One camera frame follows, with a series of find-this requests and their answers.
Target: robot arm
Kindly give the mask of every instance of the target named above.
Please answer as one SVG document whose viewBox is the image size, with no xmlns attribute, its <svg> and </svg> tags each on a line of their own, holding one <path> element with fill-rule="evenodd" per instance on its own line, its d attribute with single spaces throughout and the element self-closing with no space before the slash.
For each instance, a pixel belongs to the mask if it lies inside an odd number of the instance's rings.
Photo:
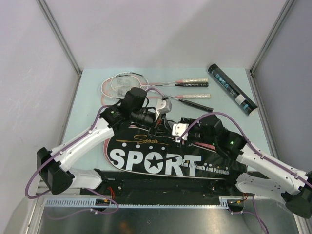
<svg viewBox="0 0 312 234">
<path fill-rule="evenodd" d="M 39 175 L 52 194 L 60 194 L 68 188 L 97 188 L 102 183 L 101 176 L 95 170 L 73 169 L 73 164 L 97 144 L 128 128 L 131 122 L 150 126 L 155 131 L 159 126 L 158 119 L 164 111 L 156 110 L 153 113 L 148 111 L 148 108 L 143 108 L 145 98 L 144 90 L 132 89 L 116 105 L 106 107 L 101 112 L 104 108 L 102 107 L 91 127 L 69 142 L 51 151 L 43 147 L 37 152 Z"/>
<path fill-rule="evenodd" d="M 231 175 L 227 182 L 243 193 L 274 199 L 285 204 L 293 213 L 310 218 L 312 176 L 261 151 L 246 136 L 227 130 L 215 114 L 224 115 L 210 113 L 196 124 L 194 119 L 181 119 L 173 126 L 175 141 L 186 146 L 196 141 L 211 144 L 222 157 L 253 167 L 267 178 L 241 173 Z"/>
</svg>

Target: wire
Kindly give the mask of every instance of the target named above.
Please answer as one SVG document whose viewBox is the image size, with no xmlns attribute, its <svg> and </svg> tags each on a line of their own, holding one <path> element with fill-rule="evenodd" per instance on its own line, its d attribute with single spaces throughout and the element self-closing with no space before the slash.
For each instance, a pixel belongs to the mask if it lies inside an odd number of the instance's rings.
<svg viewBox="0 0 312 234">
<path fill-rule="evenodd" d="M 261 219 L 260 219 L 260 217 L 258 215 L 257 207 L 255 206 L 254 196 L 255 196 L 255 194 L 253 195 L 253 209 L 254 209 L 254 213 L 255 213 L 256 218 L 258 219 L 258 222 L 259 222 L 262 230 L 265 232 L 266 228 L 265 228 L 265 225 L 262 225 L 262 223 L 261 223 Z"/>
<path fill-rule="evenodd" d="M 248 198 L 248 194 L 247 193 L 243 193 L 243 198 L 241 200 L 229 201 L 228 203 L 230 203 L 230 204 L 242 203 L 242 202 L 246 201 L 247 198 Z"/>
<path fill-rule="evenodd" d="M 112 199 L 115 198 L 115 193 L 114 193 L 114 190 L 112 187 L 108 187 L 108 189 L 111 191 L 111 196 L 112 196 Z"/>
<path fill-rule="evenodd" d="M 196 119 L 193 123 L 191 123 L 189 125 L 189 127 L 183 132 L 183 134 L 178 138 L 178 140 L 181 140 L 182 137 L 199 121 L 201 121 L 203 118 L 208 117 L 208 116 L 212 116 L 212 115 L 221 115 L 221 116 L 225 116 L 226 118 L 228 118 L 240 131 L 240 133 L 243 135 L 244 139 L 246 140 L 247 144 L 249 145 L 249 147 L 254 151 L 255 154 L 257 154 L 258 156 L 261 157 L 261 159 L 267 160 L 268 162 L 274 164 L 275 166 L 279 167 L 280 169 L 284 170 L 285 172 L 291 174 L 292 176 L 294 176 L 295 178 L 299 179 L 301 182 L 305 183 L 307 186 L 309 186 L 312 189 L 312 184 L 310 184 L 308 181 L 306 181 L 304 178 L 302 178 L 301 176 L 299 176 L 297 173 L 293 172 L 292 170 L 284 167 L 283 165 L 279 164 L 278 162 L 275 162 L 274 160 L 262 155 L 253 145 L 252 143 L 249 141 L 249 139 L 247 138 L 246 134 L 244 133 L 244 131 L 241 129 L 241 127 L 238 125 L 238 123 L 229 115 L 222 113 L 222 112 L 213 112 L 213 113 L 207 113 L 202 115 L 201 117 L 199 117 L 198 119 Z"/>
<path fill-rule="evenodd" d="M 147 90 L 145 90 L 146 92 L 149 92 L 151 90 L 155 90 L 157 93 L 159 93 L 161 95 L 162 98 L 166 98 L 166 95 L 164 95 L 159 89 L 154 88 L 154 87 L 150 87 Z"/>
<path fill-rule="evenodd" d="M 257 218 L 256 214 L 254 214 L 254 213 L 252 213 L 252 212 L 249 212 L 249 211 L 243 211 L 243 210 L 242 210 L 242 211 L 239 211 L 239 212 L 233 212 L 233 211 L 231 210 L 230 207 L 229 207 L 228 211 L 231 212 L 232 215 L 248 214 L 248 215 L 253 215 L 254 217 Z M 265 225 L 265 223 L 263 222 L 263 220 L 262 220 L 261 218 L 259 218 L 258 221 L 259 221 L 260 227 L 261 227 L 261 229 L 264 231 L 264 233 L 265 233 L 265 234 L 269 234 L 269 229 L 268 229 L 267 225 Z"/>
<path fill-rule="evenodd" d="M 79 136 L 76 140 L 72 141 L 71 143 L 69 143 L 68 145 L 64 146 L 64 148 L 60 149 L 59 151 L 57 151 L 53 156 L 51 156 L 48 160 L 46 160 L 35 172 L 34 174 L 30 177 L 29 181 L 27 182 L 27 185 L 25 187 L 25 196 L 29 199 L 36 199 L 36 198 L 39 198 L 45 194 L 47 194 L 50 190 L 47 190 L 41 194 L 38 194 L 38 195 L 35 195 L 35 196 L 30 196 L 29 195 L 29 187 L 30 185 L 32 184 L 32 182 L 34 181 L 35 177 L 42 171 L 42 169 L 49 163 L 51 162 L 54 158 L 56 158 L 57 156 L 60 155 L 61 152 L 64 152 L 65 150 L 69 149 L 70 147 L 72 147 L 74 144 L 76 144 L 77 142 L 79 142 L 80 140 L 82 140 L 84 137 L 86 137 L 88 134 L 89 134 L 89 131 L 90 130 L 93 130 L 97 121 L 98 121 L 98 118 L 99 118 L 99 115 L 101 114 L 102 110 L 104 108 L 107 108 L 109 107 L 110 105 L 106 105 L 106 106 L 102 106 L 98 112 L 97 112 L 97 116 L 96 116 L 96 119 L 94 120 L 93 124 L 91 125 L 91 127 L 89 128 L 89 130 L 87 130 L 84 134 L 82 134 L 81 136 Z"/>
<path fill-rule="evenodd" d="M 148 106 L 148 104 L 150 104 L 150 100 L 148 99 L 148 97 L 146 97 L 146 106 L 145 106 L 145 108 Z"/>
<path fill-rule="evenodd" d="M 244 194 L 245 194 L 246 198 L 243 201 L 246 201 L 248 198 L 248 194 L 247 193 L 244 193 Z"/>
<path fill-rule="evenodd" d="M 92 190 L 92 189 L 88 189 L 88 188 L 86 188 L 86 189 L 89 190 L 90 192 L 94 193 L 95 195 L 98 195 L 98 196 L 100 196 L 100 197 L 102 197 L 102 198 L 105 198 L 105 199 L 109 200 L 110 202 L 114 203 L 114 204 L 116 205 L 117 208 L 116 208 L 115 210 L 109 211 L 109 212 L 98 211 L 98 210 L 93 209 L 93 208 L 87 208 L 87 209 L 82 209 L 82 210 L 73 212 L 73 213 L 71 213 L 71 214 L 69 214 L 69 215 L 66 215 L 66 216 L 63 216 L 63 217 L 58 217 L 58 218 L 51 217 L 48 213 L 46 213 L 46 216 L 47 216 L 49 219 L 51 219 L 51 220 L 63 220 L 63 219 L 70 218 L 70 217 L 72 217 L 72 216 L 74 216 L 74 215 L 76 215 L 76 214 L 79 214 L 79 213 L 85 212 L 85 211 L 94 212 L 96 215 L 97 215 L 98 213 L 100 213 L 100 214 L 102 214 L 102 215 L 109 215 L 109 214 L 113 214 L 113 213 L 115 213 L 115 212 L 117 212 L 117 211 L 119 210 L 119 205 L 118 205 L 117 202 L 115 202 L 115 201 L 113 200 L 113 198 L 109 198 L 109 197 L 103 196 L 102 194 L 99 194 L 98 192 L 96 192 L 96 191 L 94 191 L 94 190 Z"/>
</svg>

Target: metal frame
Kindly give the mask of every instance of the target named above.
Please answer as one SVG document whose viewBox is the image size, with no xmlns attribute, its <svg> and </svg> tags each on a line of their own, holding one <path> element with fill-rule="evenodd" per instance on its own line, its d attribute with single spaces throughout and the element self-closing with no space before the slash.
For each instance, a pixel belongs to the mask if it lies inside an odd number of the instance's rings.
<svg viewBox="0 0 312 234">
<path fill-rule="evenodd" d="M 30 222 L 28 223 L 26 230 L 23 233 L 25 234 L 37 234 L 41 222 L 41 217 L 44 210 L 44 197 L 40 197 L 37 199 L 35 204 L 33 205 L 33 211 L 31 213 Z"/>
<path fill-rule="evenodd" d="M 65 137 L 65 131 L 66 131 L 66 128 L 67 128 L 67 125 L 68 125 L 68 121 L 69 121 L 69 116 L 72 112 L 72 109 L 73 109 L 73 105 L 74 105 L 74 101 L 75 101 L 75 98 L 76 98 L 76 94 L 77 94 L 77 91 L 78 91 L 78 87 L 79 87 L 79 84 L 80 84 L 80 77 L 77 79 L 77 82 L 75 84 L 75 90 L 73 92 L 73 95 L 71 97 L 71 100 L 70 100 L 70 104 L 69 104 L 69 107 L 68 107 L 68 110 L 67 110 L 67 113 L 66 113 L 66 120 L 65 120 L 65 123 L 63 125 L 63 128 L 62 128 L 62 131 L 61 131 L 61 134 L 59 136 L 59 145 L 61 145 L 64 141 L 64 137 Z"/>
<path fill-rule="evenodd" d="M 36 0 L 36 2 L 38 3 L 38 5 L 39 5 L 43 15 L 45 16 L 46 20 L 48 21 L 49 25 L 51 26 L 51 29 L 52 29 L 55 37 L 57 38 L 60 46 L 62 47 L 65 55 L 67 56 L 69 62 L 73 66 L 77 75 L 80 77 L 82 71 L 79 68 L 78 63 L 77 63 L 71 49 L 69 48 L 68 43 L 66 42 L 63 33 L 59 29 L 59 26 L 58 26 L 55 18 L 53 17 L 49 6 L 47 5 L 45 0 Z"/>
<path fill-rule="evenodd" d="M 269 46 L 272 44 L 273 40 L 275 39 L 277 33 L 279 32 L 279 30 L 282 27 L 285 19 L 289 15 L 289 12 L 292 10 L 292 8 L 296 2 L 297 2 L 297 0 L 287 0 L 286 3 L 284 4 L 283 9 L 279 13 L 279 15 L 278 15 L 271 31 L 269 32 L 269 35 L 266 38 L 259 54 L 257 55 L 255 61 L 253 62 L 253 65 L 250 69 L 252 76 L 254 76 L 254 72 L 256 71 L 257 67 L 259 66 L 259 63 L 264 58 Z"/>
<path fill-rule="evenodd" d="M 279 159 L 279 153 L 278 153 L 276 143 L 275 143 L 274 138 L 273 138 L 273 134 L 272 134 L 272 131 L 270 128 L 270 124 L 268 122 L 268 116 L 267 116 L 266 110 L 264 108 L 262 98 L 260 96 L 257 84 L 256 84 L 255 79 L 253 78 L 252 74 L 247 70 L 246 70 L 246 73 L 248 76 L 249 84 L 250 84 L 250 87 L 252 89 L 252 93 L 253 93 L 255 102 L 257 103 L 257 105 L 259 107 L 258 112 L 259 112 L 260 120 L 262 123 L 262 127 L 264 129 L 264 134 L 265 134 L 265 137 L 266 137 L 268 145 L 269 145 L 270 153 L 272 156 Z"/>
<path fill-rule="evenodd" d="M 294 219 L 296 221 L 298 231 L 300 234 L 312 233 L 312 227 L 311 227 L 311 223 L 310 223 L 309 219 L 299 217 L 295 214 L 293 216 L 294 216 Z"/>
</svg>

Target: racket handle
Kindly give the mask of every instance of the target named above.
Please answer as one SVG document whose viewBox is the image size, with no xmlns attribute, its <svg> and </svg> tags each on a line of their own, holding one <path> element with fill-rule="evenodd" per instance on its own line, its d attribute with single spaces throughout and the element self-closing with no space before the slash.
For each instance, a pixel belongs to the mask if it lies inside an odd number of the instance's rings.
<svg viewBox="0 0 312 234">
<path fill-rule="evenodd" d="M 205 83 L 208 82 L 208 78 L 194 78 L 194 79 L 181 79 L 176 83 Z"/>
<path fill-rule="evenodd" d="M 178 95 L 176 98 L 182 98 L 182 99 L 202 99 L 202 98 L 211 98 L 210 94 L 184 94 L 184 95 Z"/>
<path fill-rule="evenodd" d="M 182 86 L 182 87 L 208 87 L 209 83 L 179 83 L 175 84 L 175 86 Z"/>
<path fill-rule="evenodd" d="M 179 99 L 179 101 L 184 103 L 185 105 L 192 106 L 192 107 L 194 107 L 196 109 L 200 109 L 202 111 L 207 111 L 207 112 L 214 111 L 213 108 L 210 108 L 208 106 L 203 106 L 203 105 L 200 105 L 200 104 L 192 102 L 192 101 L 187 101 L 187 100 L 182 100 L 182 99 Z"/>
</svg>

